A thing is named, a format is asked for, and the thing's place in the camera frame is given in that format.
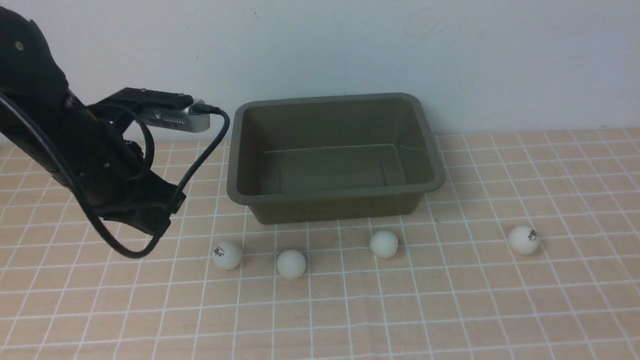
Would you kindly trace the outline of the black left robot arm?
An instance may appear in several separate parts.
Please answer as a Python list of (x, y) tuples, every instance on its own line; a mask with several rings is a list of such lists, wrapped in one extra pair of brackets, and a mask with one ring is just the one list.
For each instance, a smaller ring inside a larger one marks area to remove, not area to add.
[(39, 126), (59, 151), (76, 182), (64, 177), (53, 158), (16, 115), (1, 108), (1, 132), (69, 191), (82, 191), (106, 221), (147, 235), (169, 227), (167, 207), (176, 185), (151, 171), (141, 147), (123, 138), (143, 111), (183, 111), (190, 95), (124, 88), (84, 105), (69, 88), (42, 31), (32, 20), (3, 7), (0, 12), (1, 93)]

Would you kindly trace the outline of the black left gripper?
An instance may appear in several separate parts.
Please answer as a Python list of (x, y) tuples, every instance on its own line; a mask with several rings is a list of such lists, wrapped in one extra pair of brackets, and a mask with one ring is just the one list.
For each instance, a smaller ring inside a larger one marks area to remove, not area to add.
[(153, 173), (154, 139), (138, 116), (147, 105), (181, 109), (194, 98), (182, 93), (123, 88), (86, 105), (66, 91), (60, 153), (72, 174), (60, 183), (82, 194), (92, 212), (147, 235), (164, 233), (185, 194)]

